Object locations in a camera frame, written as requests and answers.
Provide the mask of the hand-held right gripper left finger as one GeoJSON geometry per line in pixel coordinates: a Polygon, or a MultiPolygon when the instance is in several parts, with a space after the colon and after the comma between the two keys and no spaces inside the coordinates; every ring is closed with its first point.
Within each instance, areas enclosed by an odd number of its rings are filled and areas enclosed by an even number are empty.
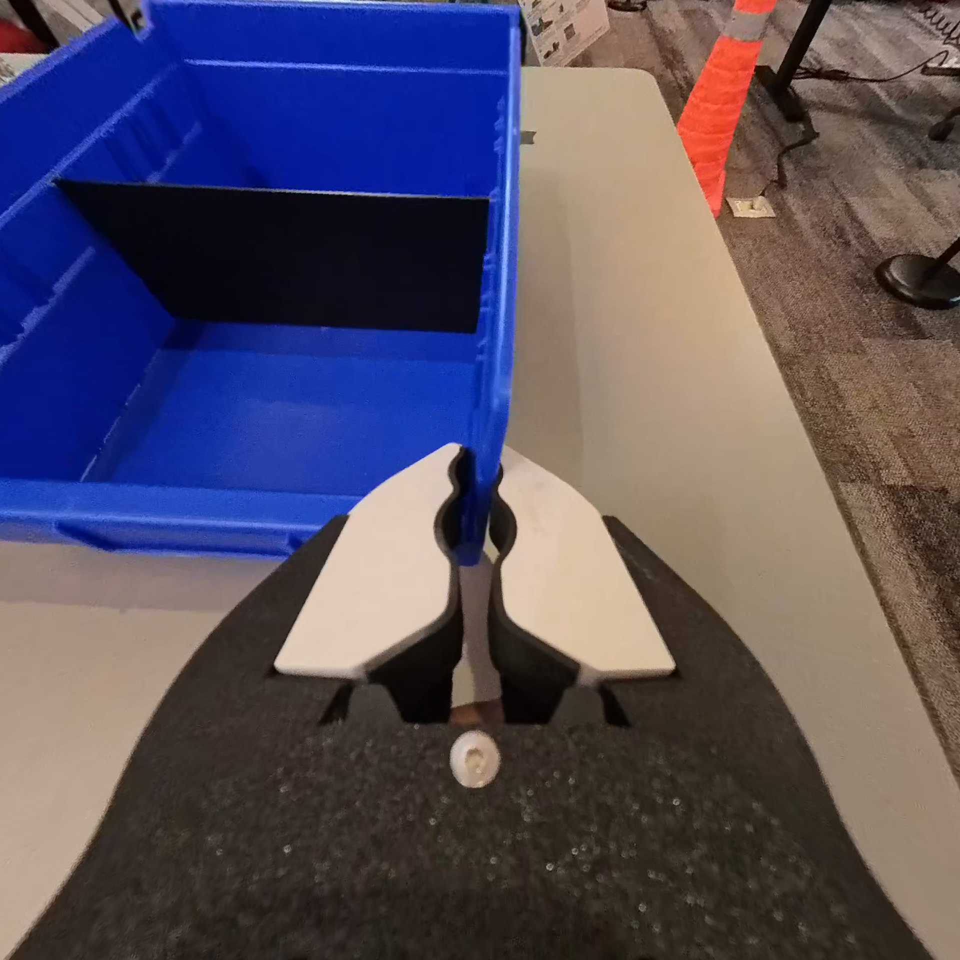
{"type": "Polygon", "coordinates": [[[376,486],[348,513],[273,666],[370,679],[438,629],[459,592],[443,519],[465,450],[448,443],[376,486]]]}

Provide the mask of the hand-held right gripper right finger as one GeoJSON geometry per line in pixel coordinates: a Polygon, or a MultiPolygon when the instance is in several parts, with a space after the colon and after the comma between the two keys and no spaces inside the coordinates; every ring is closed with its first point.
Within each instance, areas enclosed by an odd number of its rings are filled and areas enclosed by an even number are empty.
{"type": "Polygon", "coordinates": [[[487,623],[496,668],[518,687],[596,688],[677,668],[599,510],[505,446],[488,535],[487,623]]]}

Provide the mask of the blue plastic bin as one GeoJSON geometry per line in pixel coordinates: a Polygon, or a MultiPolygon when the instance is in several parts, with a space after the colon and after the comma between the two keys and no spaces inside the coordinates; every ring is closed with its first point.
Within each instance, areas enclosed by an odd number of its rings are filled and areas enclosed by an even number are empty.
{"type": "Polygon", "coordinates": [[[447,444],[483,541],[519,272],[516,5],[127,2],[2,86],[2,541],[284,558],[447,444]],[[489,200],[468,334],[171,317],[58,179],[489,200]]]}

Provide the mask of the grey desk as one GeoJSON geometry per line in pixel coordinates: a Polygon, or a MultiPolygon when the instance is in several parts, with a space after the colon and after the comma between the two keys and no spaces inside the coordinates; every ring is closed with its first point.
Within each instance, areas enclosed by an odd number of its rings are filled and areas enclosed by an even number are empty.
{"type": "MultiPolygon", "coordinates": [[[[958,785],[655,79],[526,68],[507,444],[745,642],[846,828],[958,958],[958,785]]],[[[2,543],[2,958],[71,873],[166,690],[274,560],[2,543]]]]}

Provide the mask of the black stand base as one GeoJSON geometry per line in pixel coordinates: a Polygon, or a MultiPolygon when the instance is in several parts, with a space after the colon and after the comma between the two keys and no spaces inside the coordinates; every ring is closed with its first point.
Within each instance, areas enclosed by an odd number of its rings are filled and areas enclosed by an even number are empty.
{"type": "Polygon", "coordinates": [[[959,271],[952,265],[959,255],[956,238],[936,257],[907,253],[889,257],[877,265],[874,276],[897,300],[930,310],[959,306],[959,271]]]}

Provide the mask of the orange reflective barrier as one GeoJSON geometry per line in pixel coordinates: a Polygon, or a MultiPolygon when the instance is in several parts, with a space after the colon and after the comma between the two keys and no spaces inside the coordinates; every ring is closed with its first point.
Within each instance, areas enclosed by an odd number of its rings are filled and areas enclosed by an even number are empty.
{"type": "Polygon", "coordinates": [[[679,116],[676,130],[711,215],[775,1],[735,1],[679,116]]]}

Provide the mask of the printed paper sign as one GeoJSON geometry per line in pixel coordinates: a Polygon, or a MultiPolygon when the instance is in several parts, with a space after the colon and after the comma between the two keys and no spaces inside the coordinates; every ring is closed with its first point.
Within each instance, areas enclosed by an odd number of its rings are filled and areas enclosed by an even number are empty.
{"type": "Polygon", "coordinates": [[[569,66],[610,30],[605,1],[520,1],[537,66],[569,66]]]}

